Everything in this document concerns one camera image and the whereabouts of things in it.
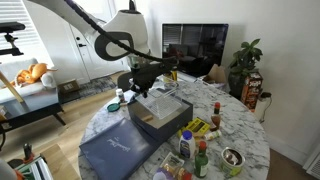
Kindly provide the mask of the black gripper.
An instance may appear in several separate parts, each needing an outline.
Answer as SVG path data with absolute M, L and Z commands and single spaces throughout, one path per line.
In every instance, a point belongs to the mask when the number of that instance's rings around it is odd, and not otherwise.
M 171 72 L 178 64 L 179 60 L 175 57 L 164 58 L 159 62 L 142 57 L 130 57 L 129 67 L 132 74 L 130 89 L 134 91 L 134 94 L 129 103 L 134 102 L 140 94 L 147 98 L 149 89 L 153 86 L 156 78 Z

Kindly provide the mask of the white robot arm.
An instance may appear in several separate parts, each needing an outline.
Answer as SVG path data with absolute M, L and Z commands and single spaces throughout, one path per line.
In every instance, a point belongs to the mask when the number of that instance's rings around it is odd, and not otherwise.
M 179 64 L 174 56 L 152 55 L 145 19 L 133 0 L 129 0 L 128 9 L 119 10 L 109 22 L 86 12 L 74 0 L 30 1 L 51 10 L 80 31 L 101 59 L 117 61 L 128 57 L 132 74 L 130 89 L 144 98 L 158 76 L 170 73 Z

